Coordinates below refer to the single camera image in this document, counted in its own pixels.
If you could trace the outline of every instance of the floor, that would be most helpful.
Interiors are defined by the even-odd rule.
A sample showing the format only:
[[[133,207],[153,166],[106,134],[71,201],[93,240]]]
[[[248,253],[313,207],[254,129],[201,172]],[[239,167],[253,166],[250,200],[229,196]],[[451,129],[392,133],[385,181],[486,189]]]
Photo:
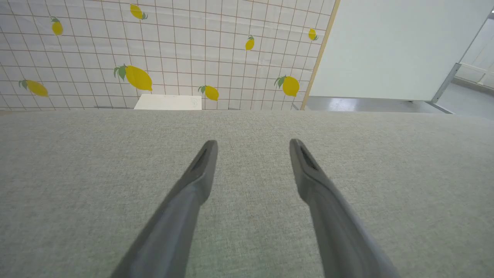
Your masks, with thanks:
[[[317,96],[309,97],[305,109],[318,111],[443,113],[423,101]]]
[[[437,104],[455,114],[494,120],[494,94],[450,84]]]
[[[0,116],[12,114],[12,113],[23,113],[23,112],[26,112],[26,111],[3,111],[3,110],[0,110]]]
[[[478,116],[494,120],[494,95],[450,84],[438,105],[454,114]],[[311,96],[306,110],[443,113],[424,101],[403,101],[372,98],[336,98]]]

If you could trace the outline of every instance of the gray upholstered sofa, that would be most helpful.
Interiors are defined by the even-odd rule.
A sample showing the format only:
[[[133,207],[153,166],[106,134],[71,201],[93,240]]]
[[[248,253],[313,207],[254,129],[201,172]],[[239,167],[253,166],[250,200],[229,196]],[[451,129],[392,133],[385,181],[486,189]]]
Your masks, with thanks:
[[[456,115],[77,111],[0,117],[0,277],[107,277],[216,139],[188,277],[321,277],[304,141],[402,277],[494,275],[494,122]]]

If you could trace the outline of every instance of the yellow lemon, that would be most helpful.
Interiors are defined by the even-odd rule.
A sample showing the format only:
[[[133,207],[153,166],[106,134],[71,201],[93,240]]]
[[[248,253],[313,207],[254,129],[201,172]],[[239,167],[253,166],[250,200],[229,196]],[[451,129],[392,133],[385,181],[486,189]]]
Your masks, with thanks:
[[[130,4],[130,12],[137,19],[146,19],[146,18],[148,18],[148,15],[145,14],[145,13],[143,13],[141,11],[141,8],[139,8],[137,5],[134,5],[134,4]]]
[[[60,23],[60,20],[58,20],[58,18],[54,16],[51,17],[51,22],[53,22],[53,24],[51,25],[53,33],[57,36],[60,36],[63,33],[62,23]]]
[[[39,96],[48,97],[48,91],[46,90],[46,88],[36,81],[24,79],[24,80],[19,81],[19,87],[21,85],[24,87],[24,89],[26,89],[26,90],[29,89],[30,91],[32,91],[33,93],[35,93]]]
[[[113,69],[113,76],[116,77],[117,72],[122,80],[124,80],[124,77],[127,76],[128,82],[139,90],[153,90],[153,88],[151,88],[153,84],[151,77],[149,77],[149,75],[140,68],[136,68],[134,66],[126,66],[124,64],[121,67],[116,67],[115,69]]]
[[[214,100],[214,101],[218,101],[219,93],[215,87],[204,85],[204,86],[200,86],[199,89],[197,89],[197,91],[199,91],[199,90],[201,90],[202,93],[206,92],[207,98]]]
[[[298,89],[300,88],[297,79],[285,75],[278,77],[276,79],[275,86],[276,86],[276,82],[278,83],[278,88],[280,88],[283,85],[283,91],[285,92],[286,95],[297,96]]]
[[[309,39],[311,39],[312,41],[317,41],[319,37],[316,35],[316,30],[314,29],[310,29],[309,31]]]
[[[251,50],[254,47],[254,37],[252,35],[248,36],[248,41],[246,43],[246,50]]]

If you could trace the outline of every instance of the wooden frame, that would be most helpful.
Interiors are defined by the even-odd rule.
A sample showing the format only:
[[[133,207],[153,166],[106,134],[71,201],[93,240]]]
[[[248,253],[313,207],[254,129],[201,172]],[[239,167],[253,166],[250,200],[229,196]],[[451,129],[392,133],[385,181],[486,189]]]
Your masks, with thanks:
[[[307,92],[305,93],[304,101],[302,102],[302,106],[300,110],[305,110],[305,104],[307,103],[307,99],[309,98],[310,89],[312,88],[312,83],[314,82],[314,78],[316,77],[317,69],[319,68],[319,64],[321,63],[321,58],[323,57],[324,49],[326,48],[326,43],[328,42],[329,34],[331,32],[331,28],[333,27],[334,19],[336,18],[336,12],[338,11],[340,0],[336,0],[334,2],[333,11],[331,11],[331,18],[329,19],[328,27],[326,28],[326,33],[324,34],[323,43],[321,44],[321,49],[319,50],[319,55],[317,56],[316,65],[314,66],[314,71],[312,72],[312,76],[309,81],[309,86],[307,87]]]

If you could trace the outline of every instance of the grid pattern wall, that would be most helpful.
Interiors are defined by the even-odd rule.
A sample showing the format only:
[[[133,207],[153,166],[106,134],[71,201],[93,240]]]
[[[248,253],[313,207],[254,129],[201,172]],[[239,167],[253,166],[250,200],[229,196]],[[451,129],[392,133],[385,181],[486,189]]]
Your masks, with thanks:
[[[334,0],[0,0],[0,109],[298,110]]]

